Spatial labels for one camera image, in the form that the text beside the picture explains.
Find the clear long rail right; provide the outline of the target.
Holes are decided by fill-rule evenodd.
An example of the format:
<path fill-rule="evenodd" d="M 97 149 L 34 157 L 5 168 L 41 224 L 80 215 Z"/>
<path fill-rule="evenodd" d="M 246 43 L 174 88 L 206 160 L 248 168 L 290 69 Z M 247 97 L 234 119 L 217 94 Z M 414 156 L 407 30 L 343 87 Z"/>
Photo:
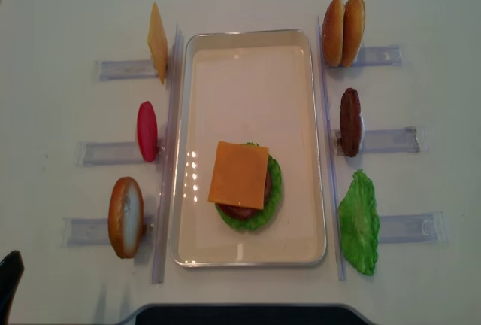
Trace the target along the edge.
<path fill-rule="evenodd" d="M 319 51 L 318 56 L 318 69 L 319 69 L 319 82 L 321 88 L 321 100 L 323 108 L 323 118 L 324 118 L 324 136 L 325 136 L 325 146 L 327 153 L 327 167 L 328 167 L 328 179 L 329 179 L 329 190 L 331 193 L 331 216 L 332 216 L 332 226 L 334 230 L 334 250 L 337 266 L 337 277 L 339 281 L 346 280 L 346 264 L 343 257 L 343 252 L 341 248 L 340 240 L 340 227 L 337 212 L 337 178 L 336 178 L 336 168 L 334 159 L 334 140 L 331 137 L 331 121 L 330 121 L 330 110 L 329 110 L 329 100 L 328 100 L 328 90 L 325 80 L 325 62 L 322 53 L 322 24 L 320 17 L 317 17 L 316 26 L 316 43 Z"/>

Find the sesame bun one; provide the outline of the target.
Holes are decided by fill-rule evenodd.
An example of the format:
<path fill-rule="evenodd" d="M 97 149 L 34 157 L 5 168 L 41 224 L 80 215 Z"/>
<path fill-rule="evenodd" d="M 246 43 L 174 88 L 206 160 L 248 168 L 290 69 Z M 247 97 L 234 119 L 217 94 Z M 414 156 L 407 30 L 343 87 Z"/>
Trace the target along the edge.
<path fill-rule="evenodd" d="M 322 54 L 331 67 L 338 67 L 343 51 L 343 0 L 332 0 L 322 23 Z"/>
<path fill-rule="evenodd" d="M 365 30 L 364 0 L 348 0 L 343 18 L 343 52 L 341 65 L 350 67 L 358 54 Z"/>

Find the white rectangular tray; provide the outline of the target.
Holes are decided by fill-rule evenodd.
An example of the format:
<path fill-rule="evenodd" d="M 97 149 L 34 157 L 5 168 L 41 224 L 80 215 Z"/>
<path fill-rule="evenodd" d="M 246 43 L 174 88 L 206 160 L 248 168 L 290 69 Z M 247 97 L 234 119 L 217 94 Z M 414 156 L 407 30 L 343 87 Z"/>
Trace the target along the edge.
<path fill-rule="evenodd" d="M 196 35 L 186 45 L 169 247 L 183 267 L 307 266 L 327 245 L 312 51 L 300 30 Z M 254 231 L 207 196 L 220 141 L 266 147 L 281 199 Z"/>

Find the upright bread bun left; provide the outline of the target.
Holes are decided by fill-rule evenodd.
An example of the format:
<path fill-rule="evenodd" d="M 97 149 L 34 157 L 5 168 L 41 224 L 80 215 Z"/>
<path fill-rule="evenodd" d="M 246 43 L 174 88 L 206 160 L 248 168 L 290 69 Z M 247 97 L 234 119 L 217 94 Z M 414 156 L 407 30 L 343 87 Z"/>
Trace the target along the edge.
<path fill-rule="evenodd" d="M 122 177 L 114 184 L 108 212 L 108 236 L 116 255 L 131 259 L 138 251 L 144 225 L 144 200 L 138 182 Z"/>

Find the green lettuce leaf in burger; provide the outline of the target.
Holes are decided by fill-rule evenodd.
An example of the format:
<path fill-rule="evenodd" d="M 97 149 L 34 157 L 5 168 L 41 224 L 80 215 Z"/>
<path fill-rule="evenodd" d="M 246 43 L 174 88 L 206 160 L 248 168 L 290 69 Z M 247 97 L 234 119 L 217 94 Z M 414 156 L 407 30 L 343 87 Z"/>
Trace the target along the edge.
<path fill-rule="evenodd" d="M 238 220 L 224 214 L 215 204 L 217 212 L 223 221 L 232 229 L 243 232 L 253 232 L 268 225 L 274 217 L 283 197 L 283 179 L 279 163 L 271 156 L 268 156 L 267 171 L 271 175 L 271 194 L 268 203 L 262 210 L 248 220 Z"/>

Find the brown meat patty in burger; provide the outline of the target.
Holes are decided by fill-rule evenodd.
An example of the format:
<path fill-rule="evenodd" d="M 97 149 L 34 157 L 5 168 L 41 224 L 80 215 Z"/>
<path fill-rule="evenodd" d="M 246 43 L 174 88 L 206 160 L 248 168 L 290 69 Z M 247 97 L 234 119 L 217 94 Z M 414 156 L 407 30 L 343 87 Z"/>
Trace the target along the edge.
<path fill-rule="evenodd" d="M 271 175 L 267 171 L 264 188 L 264 206 L 267 205 L 271 194 Z M 216 206 L 227 216 L 238 219 L 248 220 L 259 212 L 259 209 L 255 208 L 242 208 L 233 205 L 216 204 Z"/>

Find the clear holder under cheese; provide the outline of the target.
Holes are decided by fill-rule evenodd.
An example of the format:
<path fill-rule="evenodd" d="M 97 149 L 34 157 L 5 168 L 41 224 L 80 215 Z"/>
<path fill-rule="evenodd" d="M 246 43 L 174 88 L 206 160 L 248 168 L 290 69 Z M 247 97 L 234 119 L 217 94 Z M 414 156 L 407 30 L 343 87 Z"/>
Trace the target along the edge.
<path fill-rule="evenodd" d="M 158 77 L 158 72 L 150 59 L 98 60 L 95 62 L 95 78 L 99 81 L 136 80 L 155 77 Z"/>

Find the clear holder under sesame buns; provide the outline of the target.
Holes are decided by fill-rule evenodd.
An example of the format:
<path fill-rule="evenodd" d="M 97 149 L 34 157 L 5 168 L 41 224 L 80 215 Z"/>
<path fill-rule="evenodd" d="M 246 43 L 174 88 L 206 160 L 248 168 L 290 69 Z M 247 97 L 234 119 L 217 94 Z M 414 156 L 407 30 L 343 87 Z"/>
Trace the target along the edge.
<path fill-rule="evenodd" d="M 388 46 L 360 46 L 351 67 L 402 66 L 402 50 L 397 44 Z"/>

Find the clear holder under left bun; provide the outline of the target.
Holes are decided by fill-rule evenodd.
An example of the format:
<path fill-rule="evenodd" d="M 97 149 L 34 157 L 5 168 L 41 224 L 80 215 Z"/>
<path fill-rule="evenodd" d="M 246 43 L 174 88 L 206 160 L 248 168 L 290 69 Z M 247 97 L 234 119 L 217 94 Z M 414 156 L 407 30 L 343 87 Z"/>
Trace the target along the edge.
<path fill-rule="evenodd" d="M 107 218 L 64 217 L 61 246 L 64 248 L 110 245 Z"/>

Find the upright red tomato slice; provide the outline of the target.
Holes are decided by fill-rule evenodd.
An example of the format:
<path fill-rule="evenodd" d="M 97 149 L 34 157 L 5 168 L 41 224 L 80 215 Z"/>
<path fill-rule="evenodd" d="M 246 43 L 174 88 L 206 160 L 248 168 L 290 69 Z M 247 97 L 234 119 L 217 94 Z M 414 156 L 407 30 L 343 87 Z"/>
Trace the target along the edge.
<path fill-rule="evenodd" d="M 149 101 L 143 102 L 138 110 L 137 138 L 144 161 L 153 162 L 159 152 L 158 126 L 155 111 Z"/>

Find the upright brown meat patty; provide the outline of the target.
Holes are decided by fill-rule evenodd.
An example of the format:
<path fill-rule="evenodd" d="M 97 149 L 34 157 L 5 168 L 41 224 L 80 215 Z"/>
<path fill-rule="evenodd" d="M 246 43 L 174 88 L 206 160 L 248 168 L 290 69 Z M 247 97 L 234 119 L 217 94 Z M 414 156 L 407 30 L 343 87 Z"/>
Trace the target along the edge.
<path fill-rule="evenodd" d="M 347 88 L 340 103 L 341 147 L 348 157 L 355 157 L 362 142 L 361 105 L 357 90 Z"/>

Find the clear holder under lettuce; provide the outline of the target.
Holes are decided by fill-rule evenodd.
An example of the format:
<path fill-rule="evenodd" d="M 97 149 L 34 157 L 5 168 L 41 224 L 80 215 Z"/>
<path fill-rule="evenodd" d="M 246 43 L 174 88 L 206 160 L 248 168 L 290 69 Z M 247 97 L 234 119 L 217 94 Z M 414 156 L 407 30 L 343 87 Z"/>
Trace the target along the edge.
<path fill-rule="evenodd" d="M 380 244 L 446 242 L 443 212 L 380 217 Z"/>

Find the black base bottom edge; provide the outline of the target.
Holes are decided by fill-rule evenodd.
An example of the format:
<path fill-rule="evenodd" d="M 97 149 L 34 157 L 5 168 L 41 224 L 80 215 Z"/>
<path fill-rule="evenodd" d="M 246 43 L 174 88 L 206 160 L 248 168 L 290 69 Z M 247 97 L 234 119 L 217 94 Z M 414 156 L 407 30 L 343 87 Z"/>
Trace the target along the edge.
<path fill-rule="evenodd" d="M 135 324 L 366 324 L 339 306 L 157 305 L 134 316 Z"/>

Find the clear holder under patty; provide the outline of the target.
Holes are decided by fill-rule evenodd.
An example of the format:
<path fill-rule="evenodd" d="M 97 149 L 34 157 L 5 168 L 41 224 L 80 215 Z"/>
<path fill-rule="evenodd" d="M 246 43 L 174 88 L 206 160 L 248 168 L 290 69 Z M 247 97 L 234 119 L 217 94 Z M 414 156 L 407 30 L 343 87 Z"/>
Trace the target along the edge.
<path fill-rule="evenodd" d="M 358 155 L 375 153 L 420 153 L 428 149 L 422 126 L 401 129 L 363 130 Z"/>

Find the clear long rail left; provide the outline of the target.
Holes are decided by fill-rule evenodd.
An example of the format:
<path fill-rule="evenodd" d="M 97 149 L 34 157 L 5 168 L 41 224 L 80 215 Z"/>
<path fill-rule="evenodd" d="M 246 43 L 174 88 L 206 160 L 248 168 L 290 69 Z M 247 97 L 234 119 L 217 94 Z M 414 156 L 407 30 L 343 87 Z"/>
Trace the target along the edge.
<path fill-rule="evenodd" d="M 165 263 L 168 247 L 168 227 L 171 200 L 174 198 L 174 180 L 177 167 L 177 142 L 180 125 L 180 108 L 183 91 L 184 36 L 176 27 L 174 44 L 171 48 L 167 84 L 170 89 L 168 122 L 165 130 L 162 178 L 157 208 L 156 237 L 153 254 L 152 283 L 161 284 L 165 278 Z"/>

